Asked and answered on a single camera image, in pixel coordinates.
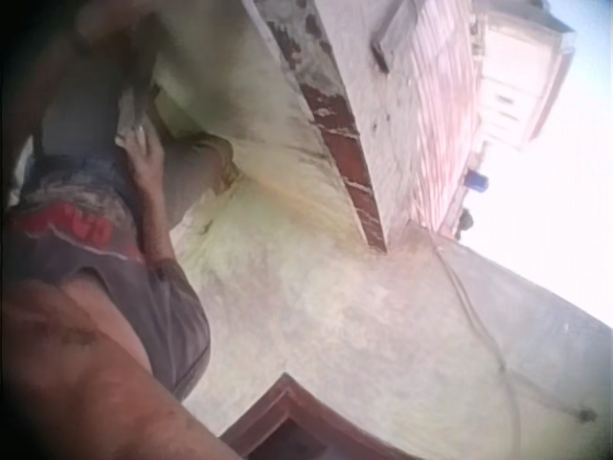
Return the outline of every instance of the sky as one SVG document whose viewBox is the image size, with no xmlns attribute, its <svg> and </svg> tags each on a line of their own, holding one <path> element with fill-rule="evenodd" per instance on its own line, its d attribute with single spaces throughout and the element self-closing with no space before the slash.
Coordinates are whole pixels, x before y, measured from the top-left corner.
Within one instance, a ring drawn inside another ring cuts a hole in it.
<svg viewBox="0 0 613 460">
<path fill-rule="evenodd" d="M 550 4 L 577 32 L 573 64 L 540 136 L 488 151 L 462 244 L 613 328 L 611 2 Z"/>
</svg>

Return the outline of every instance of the building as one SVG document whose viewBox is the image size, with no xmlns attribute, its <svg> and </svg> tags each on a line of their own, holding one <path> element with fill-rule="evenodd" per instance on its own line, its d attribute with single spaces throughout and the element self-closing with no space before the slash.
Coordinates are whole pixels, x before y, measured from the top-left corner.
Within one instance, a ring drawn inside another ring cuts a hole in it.
<svg viewBox="0 0 613 460">
<path fill-rule="evenodd" d="M 439 230 L 475 132 L 491 135 L 471 15 L 468 0 L 190 0 L 162 15 L 159 111 L 174 132 L 231 140 L 242 175 L 172 234 L 213 336 L 186 404 L 239 453 L 280 449 L 279 429 L 308 444 L 295 425 L 337 443 L 311 443 L 312 459 L 610 451 L 611 330 L 422 228 Z"/>
</svg>

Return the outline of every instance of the bare leg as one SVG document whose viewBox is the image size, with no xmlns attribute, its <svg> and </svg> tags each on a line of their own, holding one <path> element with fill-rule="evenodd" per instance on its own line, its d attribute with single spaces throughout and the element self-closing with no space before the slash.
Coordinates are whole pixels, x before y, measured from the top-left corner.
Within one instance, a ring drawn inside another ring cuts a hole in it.
<svg viewBox="0 0 613 460">
<path fill-rule="evenodd" d="M 224 139 L 201 134 L 164 142 L 164 193 L 170 228 L 208 190 L 227 187 L 233 180 L 232 146 Z"/>
</svg>

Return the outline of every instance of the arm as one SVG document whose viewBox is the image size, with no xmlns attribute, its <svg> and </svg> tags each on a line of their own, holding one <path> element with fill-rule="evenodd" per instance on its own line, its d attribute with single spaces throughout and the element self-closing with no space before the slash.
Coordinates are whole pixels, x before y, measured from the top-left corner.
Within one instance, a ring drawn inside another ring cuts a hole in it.
<svg viewBox="0 0 613 460">
<path fill-rule="evenodd" d="M 164 148 L 153 123 L 145 117 L 141 126 L 117 139 L 132 166 L 132 176 L 143 205 L 143 250 L 147 262 L 175 260 L 164 198 Z"/>
<path fill-rule="evenodd" d="M 2 329 L 3 387 L 53 458 L 238 460 L 61 290 L 6 293 Z"/>
</svg>

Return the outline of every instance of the hand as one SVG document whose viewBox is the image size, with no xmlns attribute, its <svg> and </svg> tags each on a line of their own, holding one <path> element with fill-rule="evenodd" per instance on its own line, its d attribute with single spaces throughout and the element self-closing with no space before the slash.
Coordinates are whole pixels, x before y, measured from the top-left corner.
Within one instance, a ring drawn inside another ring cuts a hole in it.
<svg viewBox="0 0 613 460">
<path fill-rule="evenodd" d="M 164 192 L 164 148 L 148 117 L 143 123 L 118 136 L 115 143 L 124 148 L 132 177 L 144 197 L 161 197 Z"/>
<path fill-rule="evenodd" d="M 93 45 L 135 25 L 157 3 L 159 0 L 90 0 L 77 13 L 75 29 Z"/>
</svg>

